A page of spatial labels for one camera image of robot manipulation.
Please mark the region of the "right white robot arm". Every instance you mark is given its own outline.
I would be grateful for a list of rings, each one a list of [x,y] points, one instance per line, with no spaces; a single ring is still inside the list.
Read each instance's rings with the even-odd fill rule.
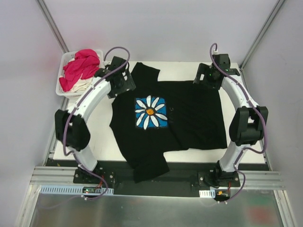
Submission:
[[[252,99],[239,71],[231,68],[229,55],[211,53],[210,57],[211,65],[199,64],[194,83],[216,90],[222,88],[235,109],[229,126],[231,141],[225,154],[213,171],[200,177],[207,186],[219,188],[238,181],[238,165],[244,154],[266,134],[268,109]]]

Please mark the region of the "black graphic t shirt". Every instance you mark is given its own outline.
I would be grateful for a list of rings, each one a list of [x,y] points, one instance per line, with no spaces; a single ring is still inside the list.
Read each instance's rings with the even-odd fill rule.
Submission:
[[[227,148],[219,92],[192,81],[158,81],[159,73],[137,63],[135,90],[112,103],[110,127],[136,183],[169,171],[165,152]]]

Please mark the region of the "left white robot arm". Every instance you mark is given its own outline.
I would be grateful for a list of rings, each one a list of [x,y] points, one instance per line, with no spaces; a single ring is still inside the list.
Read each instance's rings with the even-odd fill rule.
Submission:
[[[72,106],[55,113],[55,135],[63,145],[63,153],[66,157],[74,156],[90,184],[99,181],[100,172],[96,170],[98,161],[89,147],[91,134],[87,121],[104,97],[116,98],[135,88],[128,59],[115,56],[109,65],[97,70],[92,84]]]

